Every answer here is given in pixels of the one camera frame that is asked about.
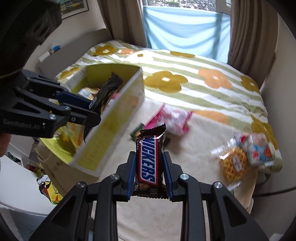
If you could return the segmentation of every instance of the snickers logo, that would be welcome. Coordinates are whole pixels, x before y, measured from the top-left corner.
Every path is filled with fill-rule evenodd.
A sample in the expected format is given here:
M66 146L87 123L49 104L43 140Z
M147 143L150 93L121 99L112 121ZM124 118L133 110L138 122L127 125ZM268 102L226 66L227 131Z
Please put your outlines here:
M139 173L141 181L157 185L157 145L156 136L140 142Z

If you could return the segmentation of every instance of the framed picture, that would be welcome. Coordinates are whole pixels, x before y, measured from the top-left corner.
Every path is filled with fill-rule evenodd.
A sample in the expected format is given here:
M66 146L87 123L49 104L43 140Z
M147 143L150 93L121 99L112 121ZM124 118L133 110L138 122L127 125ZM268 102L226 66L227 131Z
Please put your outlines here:
M62 19L89 10L87 0L51 0L61 5Z

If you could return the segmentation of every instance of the brown curtain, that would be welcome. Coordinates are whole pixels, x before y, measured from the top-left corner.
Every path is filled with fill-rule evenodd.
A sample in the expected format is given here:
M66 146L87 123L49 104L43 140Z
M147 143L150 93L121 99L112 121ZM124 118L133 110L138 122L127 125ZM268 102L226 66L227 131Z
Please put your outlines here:
M113 39L147 46L142 0L98 0L98 3Z
M277 33L277 12L266 0L232 0L228 64L260 87L275 59Z

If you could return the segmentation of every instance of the striped bedding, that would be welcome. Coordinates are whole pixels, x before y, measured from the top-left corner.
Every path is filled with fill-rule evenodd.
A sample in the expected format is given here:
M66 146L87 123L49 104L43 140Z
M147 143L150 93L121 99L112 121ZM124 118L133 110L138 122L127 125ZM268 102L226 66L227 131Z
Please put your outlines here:
M87 51L57 75L63 84L80 67L120 63L142 67L145 95L155 101L193 110L240 131L263 132L275 149L275 165L262 169L278 172L282 158L258 86L250 77L222 62L192 54L152 50L112 40Z

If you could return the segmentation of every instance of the waffle label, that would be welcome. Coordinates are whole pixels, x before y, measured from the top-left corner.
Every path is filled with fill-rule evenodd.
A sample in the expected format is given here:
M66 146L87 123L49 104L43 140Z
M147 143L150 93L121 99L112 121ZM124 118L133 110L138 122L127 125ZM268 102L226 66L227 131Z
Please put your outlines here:
M140 144L140 180L145 183L157 184L157 145L156 136L142 140Z
M242 171L242 163L237 155L234 155L232 158L232 162L234 165L234 168L236 169L237 172Z

